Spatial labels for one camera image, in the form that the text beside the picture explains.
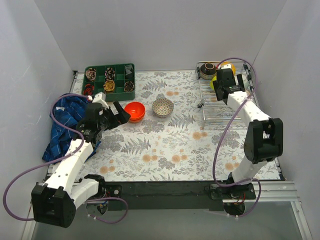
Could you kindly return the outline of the patterned brown white bowl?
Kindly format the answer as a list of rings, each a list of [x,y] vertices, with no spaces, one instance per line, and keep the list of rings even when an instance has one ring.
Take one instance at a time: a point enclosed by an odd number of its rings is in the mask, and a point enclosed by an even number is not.
[[[152,103],[152,111],[159,118],[168,117],[174,110],[174,103],[168,98],[162,97]]]

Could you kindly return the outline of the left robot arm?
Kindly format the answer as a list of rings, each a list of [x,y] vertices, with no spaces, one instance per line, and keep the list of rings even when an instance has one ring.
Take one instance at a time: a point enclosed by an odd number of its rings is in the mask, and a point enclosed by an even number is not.
[[[86,106],[84,117],[76,125],[76,135],[70,142],[66,158],[55,172],[31,192],[34,220],[39,223],[67,228],[73,222],[76,210],[86,201],[110,201],[104,177],[89,174],[78,184],[74,181],[85,161],[106,130],[127,123],[130,115],[119,102],[113,102],[114,114],[103,100],[94,100]]]

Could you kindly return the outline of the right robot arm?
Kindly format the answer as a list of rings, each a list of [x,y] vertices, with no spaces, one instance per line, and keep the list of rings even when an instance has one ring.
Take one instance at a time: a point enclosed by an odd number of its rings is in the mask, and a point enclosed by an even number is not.
[[[235,111],[230,121],[238,116],[247,127],[244,157],[226,184],[221,185],[226,187],[230,198],[237,199],[245,192],[243,185],[250,184],[263,166],[283,154],[284,124],[280,118],[270,117],[250,100],[242,78],[235,79],[231,68],[216,71],[214,90],[217,100]]]

